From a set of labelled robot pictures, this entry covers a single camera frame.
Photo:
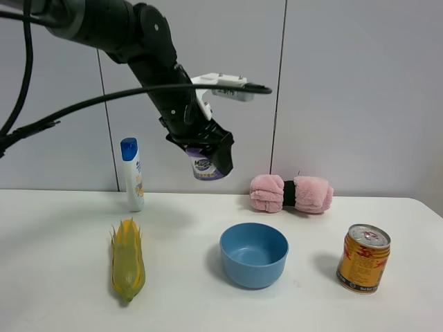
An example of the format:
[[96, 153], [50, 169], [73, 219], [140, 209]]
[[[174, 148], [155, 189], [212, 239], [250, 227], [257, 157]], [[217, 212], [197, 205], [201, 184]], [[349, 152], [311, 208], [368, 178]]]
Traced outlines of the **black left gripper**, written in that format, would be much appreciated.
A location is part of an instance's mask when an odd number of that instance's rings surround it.
[[159, 103], [161, 124], [168, 131], [165, 139], [183, 151], [188, 147], [202, 147], [205, 154], [213, 154], [216, 177], [226, 177], [233, 170], [233, 135], [215, 120], [207, 120], [197, 106], [190, 107], [191, 120], [186, 122], [185, 104]]

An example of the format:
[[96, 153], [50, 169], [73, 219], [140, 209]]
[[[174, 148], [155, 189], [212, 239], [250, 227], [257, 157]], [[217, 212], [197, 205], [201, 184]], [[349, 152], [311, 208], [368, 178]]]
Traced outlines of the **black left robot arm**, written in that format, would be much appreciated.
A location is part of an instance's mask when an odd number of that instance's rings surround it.
[[[130, 67], [144, 88], [189, 84], [177, 61], [167, 19], [145, 3], [124, 0], [31, 1], [32, 16], [51, 24], [52, 35], [100, 49]], [[231, 132], [205, 117], [194, 91], [148, 93], [167, 129], [167, 140], [182, 150], [198, 148], [221, 176], [233, 169]]]

